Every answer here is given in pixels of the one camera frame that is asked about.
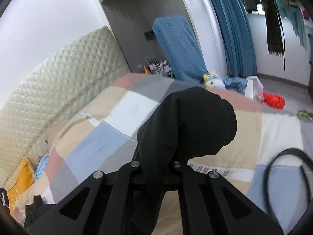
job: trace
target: plush dragon toy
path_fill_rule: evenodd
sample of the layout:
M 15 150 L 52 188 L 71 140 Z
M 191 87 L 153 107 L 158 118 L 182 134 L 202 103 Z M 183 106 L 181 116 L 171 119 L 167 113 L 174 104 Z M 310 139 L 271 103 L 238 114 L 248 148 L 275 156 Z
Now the plush dragon toy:
M 212 71 L 208 75 L 204 74 L 203 79 L 204 79 L 205 86 L 225 89 L 225 85 L 224 85 L 222 78 L 218 76 L 215 71 Z

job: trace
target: blue patch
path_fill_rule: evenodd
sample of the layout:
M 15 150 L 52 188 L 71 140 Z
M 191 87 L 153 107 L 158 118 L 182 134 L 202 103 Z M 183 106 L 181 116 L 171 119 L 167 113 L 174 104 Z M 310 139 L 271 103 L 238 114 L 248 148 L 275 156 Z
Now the blue patch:
M 105 160 L 128 140 L 121 132 L 100 123 L 65 159 L 79 183 L 96 171 Z
M 263 179 L 266 165 L 257 165 L 246 196 L 265 211 Z M 303 215 L 306 189 L 299 167 L 274 165 L 270 172 L 269 197 L 272 209 L 284 233 L 288 233 Z

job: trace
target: bed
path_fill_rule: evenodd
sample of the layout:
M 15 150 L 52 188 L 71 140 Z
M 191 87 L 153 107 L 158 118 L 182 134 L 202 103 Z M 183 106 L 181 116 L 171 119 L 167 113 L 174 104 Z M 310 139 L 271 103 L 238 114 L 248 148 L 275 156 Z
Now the bed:
M 193 86 L 197 84 L 130 73 L 104 89 L 50 137 L 50 158 L 45 172 L 21 196 L 14 209 L 16 220 L 23 224 L 25 205 L 32 203 L 34 195 L 41 195 L 45 203 L 56 204 L 95 170 L 110 173 L 131 161 L 137 145 L 137 129 L 167 95 Z M 313 123 L 262 106 L 238 93 L 207 90 L 234 107 L 237 134 L 216 155 L 194 158 L 188 164 L 198 172 L 217 170 L 265 211 L 263 175 L 267 164 L 289 147 L 303 149 L 312 158 Z M 270 175 L 270 201 L 285 234 L 306 209 L 301 164 L 295 157 L 282 157 Z M 165 195 L 154 234 L 182 234 L 176 192 Z

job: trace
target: green object on floor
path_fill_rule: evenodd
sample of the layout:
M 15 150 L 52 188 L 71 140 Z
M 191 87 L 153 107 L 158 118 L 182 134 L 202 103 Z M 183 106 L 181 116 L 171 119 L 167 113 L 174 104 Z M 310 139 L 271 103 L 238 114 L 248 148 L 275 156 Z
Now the green object on floor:
M 297 116 L 313 121 L 313 114 L 308 113 L 306 110 L 299 110 Z

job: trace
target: hanging scarf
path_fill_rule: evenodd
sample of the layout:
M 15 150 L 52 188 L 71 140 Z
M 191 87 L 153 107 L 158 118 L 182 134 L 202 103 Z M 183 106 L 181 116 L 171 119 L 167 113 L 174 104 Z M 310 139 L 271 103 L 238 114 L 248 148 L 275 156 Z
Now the hanging scarf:
M 265 11 L 269 54 L 275 56 L 284 55 L 285 47 L 281 37 L 282 23 L 276 2 L 275 0 L 262 0 L 262 5 Z

